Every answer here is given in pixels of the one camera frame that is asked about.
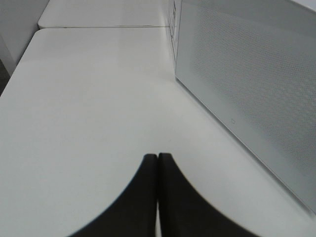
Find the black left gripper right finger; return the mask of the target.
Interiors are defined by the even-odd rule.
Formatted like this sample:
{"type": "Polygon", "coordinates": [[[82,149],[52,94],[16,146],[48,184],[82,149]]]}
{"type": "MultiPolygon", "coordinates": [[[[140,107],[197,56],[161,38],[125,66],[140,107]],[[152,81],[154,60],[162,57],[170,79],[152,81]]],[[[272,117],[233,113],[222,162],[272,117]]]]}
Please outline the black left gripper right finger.
{"type": "Polygon", "coordinates": [[[158,208],[163,237],[253,237],[209,204],[183,175],[172,155],[158,156],[158,208]]]}

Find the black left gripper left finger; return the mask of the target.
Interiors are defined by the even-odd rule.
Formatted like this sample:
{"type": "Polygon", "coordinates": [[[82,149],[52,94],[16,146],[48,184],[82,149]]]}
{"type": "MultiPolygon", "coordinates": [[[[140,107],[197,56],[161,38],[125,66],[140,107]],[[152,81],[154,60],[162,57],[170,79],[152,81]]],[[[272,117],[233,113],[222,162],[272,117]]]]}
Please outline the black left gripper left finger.
{"type": "Polygon", "coordinates": [[[158,157],[146,154],[124,191],[73,237],[154,237],[156,235],[158,157]]]}

